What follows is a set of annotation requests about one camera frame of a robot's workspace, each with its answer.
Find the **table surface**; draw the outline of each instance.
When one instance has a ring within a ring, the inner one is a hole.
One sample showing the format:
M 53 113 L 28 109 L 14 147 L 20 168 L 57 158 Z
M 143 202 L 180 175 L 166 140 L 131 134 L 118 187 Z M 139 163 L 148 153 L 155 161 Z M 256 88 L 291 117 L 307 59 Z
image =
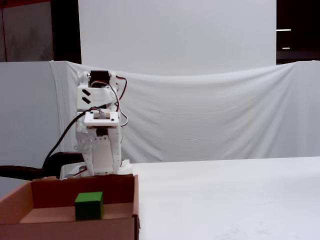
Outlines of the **table surface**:
M 139 163 L 141 240 L 318 240 L 320 157 Z

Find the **open cardboard box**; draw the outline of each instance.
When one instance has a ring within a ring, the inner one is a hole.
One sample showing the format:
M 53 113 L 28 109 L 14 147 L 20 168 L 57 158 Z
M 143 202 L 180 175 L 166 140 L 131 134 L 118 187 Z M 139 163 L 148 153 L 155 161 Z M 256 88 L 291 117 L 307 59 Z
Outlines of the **open cardboard box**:
M 102 220 L 75 220 L 79 193 L 103 192 Z M 138 240 L 138 176 L 29 181 L 0 200 L 0 239 Z

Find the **green block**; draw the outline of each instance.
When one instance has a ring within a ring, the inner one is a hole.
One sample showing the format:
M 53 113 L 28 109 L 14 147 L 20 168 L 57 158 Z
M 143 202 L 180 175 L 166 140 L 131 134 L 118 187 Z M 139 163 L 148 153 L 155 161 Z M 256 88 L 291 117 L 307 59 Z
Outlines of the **green block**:
M 77 221 L 103 219 L 104 217 L 104 194 L 102 191 L 79 193 L 74 205 Z

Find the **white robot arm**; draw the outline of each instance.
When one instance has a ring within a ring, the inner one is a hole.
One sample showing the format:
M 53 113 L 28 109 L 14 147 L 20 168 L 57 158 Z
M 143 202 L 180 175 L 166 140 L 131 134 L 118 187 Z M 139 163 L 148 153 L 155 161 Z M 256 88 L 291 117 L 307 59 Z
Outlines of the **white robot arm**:
M 109 71 L 78 74 L 77 115 L 85 113 L 76 121 L 76 149 L 85 167 L 76 167 L 74 177 L 132 173 L 132 166 L 121 154 L 122 127 L 128 117 L 121 111 L 116 80 Z

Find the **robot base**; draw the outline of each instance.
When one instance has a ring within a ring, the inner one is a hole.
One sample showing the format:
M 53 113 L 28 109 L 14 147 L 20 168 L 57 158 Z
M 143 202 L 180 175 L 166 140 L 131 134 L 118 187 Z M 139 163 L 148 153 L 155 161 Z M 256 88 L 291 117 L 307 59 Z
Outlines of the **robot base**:
M 68 179 L 68 178 L 79 178 L 79 177 L 89 177 L 88 171 L 84 171 L 81 174 L 77 174 L 83 169 L 85 169 L 86 164 L 84 162 L 79 162 L 79 163 L 72 163 L 72 164 L 66 164 L 63 165 L 61 168 L 61 173 L 60 173 L 60 180 L 63 179 Z M 133 166 L 130 164 L 129 160 L 124 160 L 122 162 L 121 167 L 118 170 L 117 175 L 128 175 L 133 173 Z

